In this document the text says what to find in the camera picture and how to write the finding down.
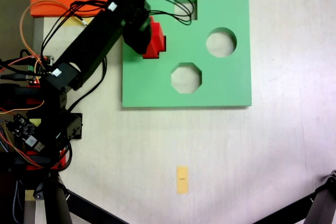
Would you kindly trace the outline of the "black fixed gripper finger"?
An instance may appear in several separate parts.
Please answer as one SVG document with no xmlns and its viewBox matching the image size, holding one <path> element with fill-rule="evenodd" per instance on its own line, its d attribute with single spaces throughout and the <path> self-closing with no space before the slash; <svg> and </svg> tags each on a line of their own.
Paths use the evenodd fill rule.
<svg viewBox="0 0 336 224">
<path fill-rule="evenodd" d="M 125 25 L 123 29 L 124 42 L 136 53 L 143 55 L 151 41 L 152 29 L 148 25 L 146 28 Z"/>
</svg>

